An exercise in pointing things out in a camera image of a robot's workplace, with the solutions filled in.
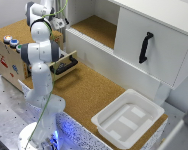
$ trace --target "black handle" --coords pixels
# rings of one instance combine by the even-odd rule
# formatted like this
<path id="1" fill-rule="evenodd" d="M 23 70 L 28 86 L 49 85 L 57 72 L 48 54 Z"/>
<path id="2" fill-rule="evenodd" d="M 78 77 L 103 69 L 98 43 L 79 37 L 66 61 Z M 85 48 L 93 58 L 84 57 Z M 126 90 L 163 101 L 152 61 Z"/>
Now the black handle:
<path id="1" fill-rule="evenodd" d="M 69 60 L 71 61 L 70 64 L 68 64 L 67 66 L 64 66 L 64 67 L 58 67 L 55 74 L 56 75 L 60 75 L 62 74 L 63 72 L 67 71 L 68 69 L 72 68 L 73 66 L 75 66 L 76 64 L 78 64 L 78 61 L 72 57 L 72 55 L 69 56 Z M 50 66 L 50 70 L 52 73 L 54 73 L 54 67 L 53 66 Z"/>
<path id="2" fill-rule="evenodd" d="M 141 49 L 141 54 L 139 57 L 139 63 L 142 64 L 143 62 L 145 62 L 147 60 L 147 57 L 145 57 L 145 53 L 147 50 L 147 46 L 148 46 L 148 40 L 151 39 L 154 35 L 150 32 L 147 33 L 147 36 L 145 37 L 144 41 L 143 41 L 143 45 L 142 45 L 142 49 Z"/>

